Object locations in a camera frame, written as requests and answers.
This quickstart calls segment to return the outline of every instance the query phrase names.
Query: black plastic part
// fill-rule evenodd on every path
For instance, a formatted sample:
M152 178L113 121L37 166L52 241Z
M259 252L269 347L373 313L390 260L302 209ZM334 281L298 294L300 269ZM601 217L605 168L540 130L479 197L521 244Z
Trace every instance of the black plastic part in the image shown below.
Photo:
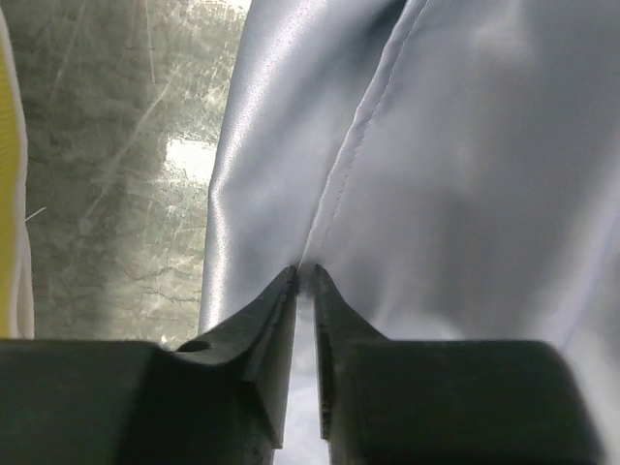
M334 465L603 464L571 372L535 341L391 341L317 267L323 436Z
M295 269L182 346L0 343L0 463L256 464L281 447Z

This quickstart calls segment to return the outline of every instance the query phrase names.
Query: white vinyl fabric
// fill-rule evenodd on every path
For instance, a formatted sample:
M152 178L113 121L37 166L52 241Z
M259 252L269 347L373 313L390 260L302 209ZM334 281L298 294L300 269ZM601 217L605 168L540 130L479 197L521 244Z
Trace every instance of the white vinyl fabric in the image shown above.
M620 3L255 0L201 328L289 264L392 338L552 343L620 463ZM281 465L327 464L308 291Z

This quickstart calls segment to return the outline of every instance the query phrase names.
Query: yellow material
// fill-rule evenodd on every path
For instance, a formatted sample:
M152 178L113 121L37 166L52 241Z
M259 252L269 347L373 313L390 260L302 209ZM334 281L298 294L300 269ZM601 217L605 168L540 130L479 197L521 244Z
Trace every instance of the yellow material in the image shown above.
M25 147L19 118L21 108L16 108L12 76L15 75L13 57L7 56L8 37L6 27L0 39L0 337L16 336L12 327L16 324L17 292L22 252L21 232L25 233L23 213L18 207L18 197L22 192L22 160Z

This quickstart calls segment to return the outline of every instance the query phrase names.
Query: stitching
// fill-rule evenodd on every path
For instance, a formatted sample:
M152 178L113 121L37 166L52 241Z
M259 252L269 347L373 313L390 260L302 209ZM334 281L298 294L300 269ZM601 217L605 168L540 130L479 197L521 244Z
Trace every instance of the stitching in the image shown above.
M338 197L336 198L336 202L334 203L333 211L331 212L331 215L329 216L329 223L327 225L327 229L325 230L325 234L323 236L323 240L321 241L321 247L319 248L319 253L317 254L319 257L321 256L321 254L323 253L323 249L325 248L327 238L329 237L329 232L331 231L331 227L332 227L332 225L334 223L334 220L336 218L336 215L338 213L338 209L339 209L339 206L340 206L340 201L342 199L342 195L344 194L345 189L347 187L347 181L349 180L349 175L351 174L352 168L353 168L354 164L356 163L356 159L357 159L357 156L359 155L359 152L361 152L361 148L363 146L364 140L366 139L366 135L368 133L368 128L370 127L370 123L374 120L375 115L377 114L377 110L381 106L382 101L384 100L386 94L389 91L390 85L392 84L392 78L394 76L394 71L396 69L396 65L398 64L398 60L400 59L400 56L401 56L403 50L405 49L405 45L409 42L409 39L413 36L413 33L416 30L416 26L418 25L419 18L422 16L422 13L424 12L426 7L428 6L429 2L430 2L430 0L425 0L424 1L424 4L422 5L422 8L419 10L419 13L416 16L416 19L414 20L414 23L411 26L411 30L409 31L409 33L407 34L407 36L403 40L403 42L402 42L402 44L400 46L400 49L398 49L398 52L396 53L396 58L394 59L394 62L391 65L391 70L389 70L389 76L387 77L386 87L384 88L384 91L381 93L381 96L379 97L379 100L377 101L377 104L375 105L374 109L370 113L370 116L368 117L368 119L366 120L366 122L363 125L363 129L361 131L361 138L359 139L359 143L354 148L353 157L351 158L351 161L349 162L349 164L345 168L345 176L342 179L342 185L340 187L340 191L338 192Z

